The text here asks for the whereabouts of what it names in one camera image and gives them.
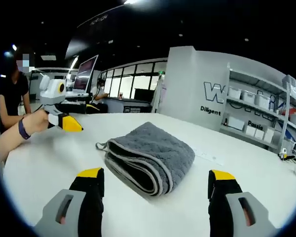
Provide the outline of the person's left hand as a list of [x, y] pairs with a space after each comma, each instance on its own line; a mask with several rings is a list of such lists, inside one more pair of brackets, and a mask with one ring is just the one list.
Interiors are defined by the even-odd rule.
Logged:
[[48, 114], [45, 110], [40, 109], [36, 112], [27, 115], [23, 119], [23, 126], [28, 135], [45, 131], [48, 128]]

